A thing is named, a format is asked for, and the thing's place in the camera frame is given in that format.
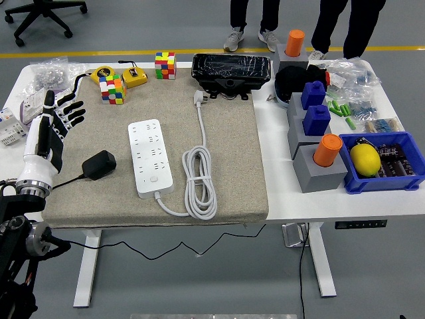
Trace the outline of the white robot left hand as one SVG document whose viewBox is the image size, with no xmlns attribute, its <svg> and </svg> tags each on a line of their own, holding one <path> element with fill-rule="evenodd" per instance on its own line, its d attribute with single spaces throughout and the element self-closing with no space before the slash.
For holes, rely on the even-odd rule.
<svg viewBox="0 0 425 319">
<path fill-rule="evenodd" d="M 23 155 L 25 166 L 17 185 L 52 185 L 62 169 L 64 139 L 71 128 L 84 120 L 83 105 L 77 101 L 63 106 L 56 103 L 53 91 L 46 93 L 42 113 L 31 123 Z"/>
</svg>

